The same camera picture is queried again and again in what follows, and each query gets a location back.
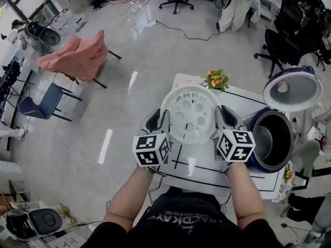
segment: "blue chair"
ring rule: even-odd
[[[60,111],[56,108],[58,103],[61,100],[62,95],[66,95],[77,100],[81,100],[79,97],[75,97],[69,93],[71,91],[62,88],[54,83],[51,83],[50,87],[47,89],[42,101],[39,105],[36,105],[31,97],[24,98],[21,102],[17,104],[17,108],[22,115],[31,116],[35,118],[49,119],[52,115],[67,121],[71,121],[71,119],[62,117],[60,115],[54,114],[54,111]]]

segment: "pink cloth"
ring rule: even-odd
[[[95,78],[106,60],[108,48],[104,43],[104,30],[94,38],[82,40],[73,36],[58,51],[37,59],[37,65],[50,72],[61,72],[72,80],[89,81]]]

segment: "small flower decoration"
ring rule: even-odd
[[[225,76],[222,69],[218,71],[212,69],[208,72],[205,83],[208,84],[209,88],[218,89],[224,92],[225,89],[229,88],[227,84],[228,80],[229,77]]]
[[[283,178],[284,178],[285,182],[288,182],[289,180],[291,180],[293,178],[292,171],[290,169],[285,170]]]

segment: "black t-shirt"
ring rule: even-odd
[[[265,220],[256,220],[240,230],[211,203],[179,196],[155,202],[128,233],[116,223],[101,223],[82,248],[140,243],[153,246],[185,243],[187,247],[196,243],[219,247],[283,247]]]

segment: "yellow flower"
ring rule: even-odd
[[[221,84],[222,83],[222,79],[220,80],[212,80],[212,86],[216,87],[216,85]]]
[[[220,76],[218,76],[218,75],[214,77],[214,80],[218,82],[217,84],[223,83],[222,78]]]
[[[214,70],[213,69],[211,69],[209,72],[208,72],[208,74],[207,74],[207,76],[212,76],[213,74],[214,74]]]

